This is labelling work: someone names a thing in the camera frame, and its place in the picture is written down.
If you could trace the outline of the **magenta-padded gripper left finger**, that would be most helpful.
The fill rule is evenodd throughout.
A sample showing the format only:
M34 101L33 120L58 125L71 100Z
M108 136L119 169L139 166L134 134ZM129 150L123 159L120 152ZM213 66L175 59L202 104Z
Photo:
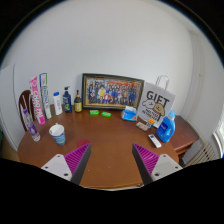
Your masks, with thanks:
M66 155L56 154L42 169L79 185L91 155L91 144L85 144Z

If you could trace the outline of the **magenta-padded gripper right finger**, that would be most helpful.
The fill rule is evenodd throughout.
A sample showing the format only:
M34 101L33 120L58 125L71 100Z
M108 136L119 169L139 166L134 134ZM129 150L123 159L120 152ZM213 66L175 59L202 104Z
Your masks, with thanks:
M144 185L150 184L182 169L167 154L158 155L138 144L133 144L132 154Z

